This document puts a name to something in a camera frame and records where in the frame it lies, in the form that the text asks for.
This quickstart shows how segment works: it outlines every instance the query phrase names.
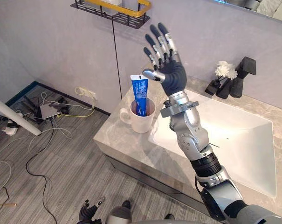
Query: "white mug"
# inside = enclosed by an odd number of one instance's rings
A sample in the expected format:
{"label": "white mug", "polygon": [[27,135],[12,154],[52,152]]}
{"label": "white mug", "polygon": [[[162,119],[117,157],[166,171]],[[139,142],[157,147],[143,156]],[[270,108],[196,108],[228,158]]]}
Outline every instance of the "white mug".
{"label": "white mug", "polygon": [[[141,117],[136,115],[137,111],[137,103],[136,101],[132,101],[130,104],[130,111],[126,108],[120,109],[120,119],[126,123],[130,124],[132,129],[138,133],[145,133],[150,130],[151,124],[153,121],[154,113],[155,113],[155,105],[151,99],[146,100],[146,114],[147,116]],[[129,115],[131,118],[126,119],[123,115]]]}

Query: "white flower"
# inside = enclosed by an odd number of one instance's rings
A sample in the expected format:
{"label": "white flower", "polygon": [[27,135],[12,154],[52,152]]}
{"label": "white flower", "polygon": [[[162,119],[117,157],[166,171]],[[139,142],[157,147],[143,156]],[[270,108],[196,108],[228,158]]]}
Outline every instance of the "white flower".
{"label": "white flower", "polygon": [[223,76],[226,77],[228,75],[228,73],[230,72],[230,69],[226,66],[219,66],[216,70],[215,70],[215,74],[217,76]]}
{"label": "white flower", "polygon": [[237,77],[237,71],[235,70],[230,70],[230,72],[227,74],[227,77],[230,78],[230,79],[234,79]]}
{"label": "white flower", "polygon": [[219,61],[219,62],[217,63],[217,65],[219,65],[219,66],[224,66],[224,67],[229,67],[229,66],[228,66],[229,63],[226,62],[226,61]]}
{"label": "white flower", "polygon": [[230,70],[235,70],[235,66],[233,64],[228,64],[227,67],[230,69]]}

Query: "white sink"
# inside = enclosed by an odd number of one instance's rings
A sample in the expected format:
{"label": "white sink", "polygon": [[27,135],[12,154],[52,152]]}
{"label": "white sink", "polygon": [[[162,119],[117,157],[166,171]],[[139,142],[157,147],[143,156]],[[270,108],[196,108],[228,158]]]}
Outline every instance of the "white sink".
{"label": "white sink", "polygon": [[[201,125],[209,142],[231,178],[269,197],[276,197],[275,152],[272,122],[244,110],[187,91],[190,101],[198,101]],[[169,128],[170,118],[159,114],[149,141],[186,157]]]}

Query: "blue toothpaste tube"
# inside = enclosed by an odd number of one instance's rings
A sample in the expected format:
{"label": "blue toothpaste tube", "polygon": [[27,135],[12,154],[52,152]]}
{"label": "blue toothpaste tube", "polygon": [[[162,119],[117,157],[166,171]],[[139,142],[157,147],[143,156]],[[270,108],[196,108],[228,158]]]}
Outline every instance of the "blue toothpaste tube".
{"label": "blue toothpaste tube", "polygon": [[143,75],[131,75],[133,93],[137,103],[136,114],[146,116],[146,99],[148,91],[148,78]]}

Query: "marble countertop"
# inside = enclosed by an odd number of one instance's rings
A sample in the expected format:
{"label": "marble countertop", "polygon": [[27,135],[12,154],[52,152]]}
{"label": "marble countertop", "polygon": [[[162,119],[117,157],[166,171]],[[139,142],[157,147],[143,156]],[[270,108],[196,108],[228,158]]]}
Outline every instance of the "marble countertop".
{"label": "marble countertop", "polygon": [[[186,89],[206,97],[211,97],[204,93],[207,85],[208,83],[204,81],[188,77]],[[163,102],[166,100],[166,95],[159,83],[150,80],[148,98],[153,100],[156,105],[154,123],[159,110],[163,106]],[[232,98],[229,96],[227,99],[213,96],[212,98],[241,108],[247,112],[257,114],[273,122],[277,197],[273,199],[242,184],[235,184],[247,204],[260,205],[282,216],[282,109],[247,96],[242,96],[241,98]],[[185,157],[150,143],[148,141],[149,132],[138,134],[133,131],[130,125],[120,120],[120,109],[128,109],[130,102],[133,100],[134,95],[132,88],[130,88],[123,100],[94,137],[100,149],[106,155],[201,201],[196,189],[191,185],[194,171],[190,162]]]}

